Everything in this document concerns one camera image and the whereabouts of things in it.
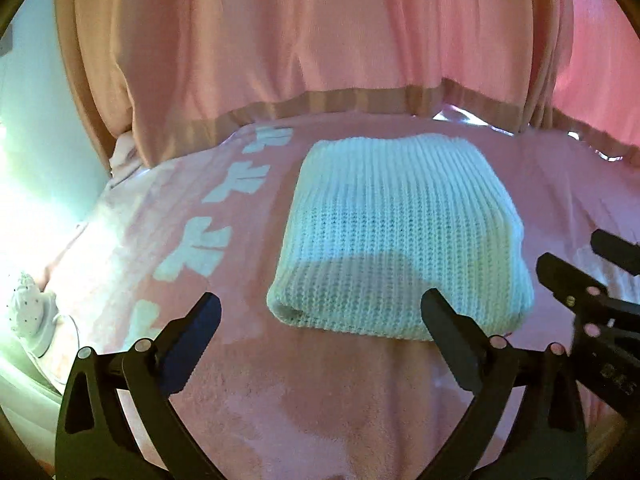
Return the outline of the orange curtain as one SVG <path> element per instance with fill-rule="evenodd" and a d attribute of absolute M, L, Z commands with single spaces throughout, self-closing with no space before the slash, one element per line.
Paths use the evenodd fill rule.
<path fill-rule="evenodd" d="M 615 0 L 54 0 L 102 158 L 142 162 L 306 114 L 435 115 L 570 130 L 639 160 L 639 38 Z"/>

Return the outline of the pink patterned bed blanket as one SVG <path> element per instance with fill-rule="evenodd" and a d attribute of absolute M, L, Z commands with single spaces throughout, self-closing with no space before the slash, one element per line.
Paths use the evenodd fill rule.
<path fill-rule="evenodd" d="M 221 323 L 172 404 L 231 479 L 412 479 L 470 402 L 432 344 L 302 330 L 266 304 L 298 170 L 323 139 L 437 132 L 475 144 L 525 226 L 524 255 L 552 252 L 614 296 L 639 283 L 593 255 L 605 229 L 639 237 L 639 171 L 566 133 L 507 136 L 410 116 L 336 114 L 246 127 L 216 148 L 108 190 L 54 267 L 62 318 L 41 365 L 62 384 L 78 348 L 128 349 L 203 292 Z"/>

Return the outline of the white knitted sweater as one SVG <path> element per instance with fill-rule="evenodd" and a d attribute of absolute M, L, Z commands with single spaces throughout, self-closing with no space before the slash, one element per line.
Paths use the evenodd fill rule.
<path fill-rule="evenodd" d="M 487 333 L 534 303 L 524 226 L 482 152 L 437 133 L 320 141 L 295 185 L 266 303 L 281 322 L 430 339 L 421 298 L 438 290 Z"/>

